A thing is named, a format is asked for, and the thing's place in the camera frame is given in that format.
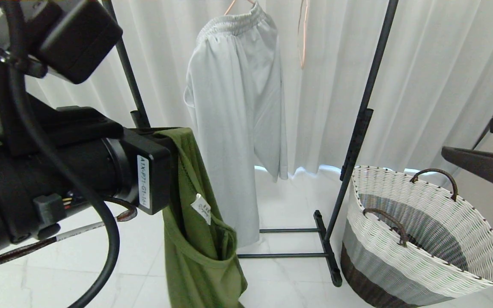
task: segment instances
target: pink hanger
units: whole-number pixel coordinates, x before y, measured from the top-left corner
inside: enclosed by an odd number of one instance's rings
[[[236,1],[237,0],[233,0],[233,2],[231,2],[231,4],[229,5],[229,8],[227,8],[227,11],[223,15],[227,15],[227,13],[229,13],[229,11],[231,10],[231,8],[235,5],[235,2]],[[250,2],[250,3],[252,3],[252,5],[255,5],[254,4],[254,1],[252,1],[252,0],[247,0],[247,1]]]
[[[300,21],[302,20],[302,8],[303,8],[303,2],[302,0],[301,6],[300,6],[300,18],[298,19],[298,34],[300,33]],[[309,0],[305,0],[306,3],[306,13],[305,17],[303,18],[303,50],[302,53],[300,54],[300,51],[298,50],[298,54],[300,56],[300,68],[303,69],[306,63],[306,42],[307,42],[307,12],[309,11]]]

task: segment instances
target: white curtain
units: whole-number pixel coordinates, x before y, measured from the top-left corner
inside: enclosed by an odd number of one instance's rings
[[[231,0],[114,0],[153,127],[189,126],[182,102],[199,30]],[[301,0],[260,0],[279,29],[290,170],[341,167],[385,15],[385,0],[311,0],[300,69]],[[247,12],[238,0],[231,14]],[[91,106],[132,127],[135,109],[113,50],[84,84],[47,76],[28,90],[51,106]],[[470,148],[493,115],[493,0],[403,0],[369,106],[359,163],[450,169],[443,144]]]

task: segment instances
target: laundry basket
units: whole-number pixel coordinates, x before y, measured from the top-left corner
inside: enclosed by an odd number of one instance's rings
[[[454,191],[418,180],[426,172],[445,174]],[[358,166],[350,193],[340,262],[372,306],[426,306],[493,286],[493,230],[450,174]]]

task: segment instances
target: white tile floor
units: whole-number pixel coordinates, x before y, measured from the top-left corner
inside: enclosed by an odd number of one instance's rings
[[[262,228],[311,228],[313,211],[328,221],[339,187],[337,174],[321,170],[317,177],[299,173],[293,180],[273,184],[256,172]],[[115,212],[121,209],[112,208]],[[339,254],[345,217],[333,236]],[[94,211],[80,213],[63,229],[96,222]],[[121,255],[116,270],[90,308],[168,308],[164,270],[163,220],[139,215],[119,226]],[[9,264],[0,266],[0,308],[67,307],[98,275],[106,255],[104,230],[71,238]],[[267,234],[241,252],[318,252],[317,234]],[[241,297],[247,308],[370,307],[347,283],[330,282],[323,259],[243,259],[249,286]],[[493,288],[433,306],[435,308],[493,308]]]

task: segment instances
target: green shirt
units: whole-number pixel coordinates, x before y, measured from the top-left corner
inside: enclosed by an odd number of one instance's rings
[[[159,131],[178,148],[180,202],[163,209],[166,280],[173,308],[243,308],[247,288],[235,230],[222,222],[199,148],[189,128]],[[211,207],[211,224],[191,204],[199,193]]]

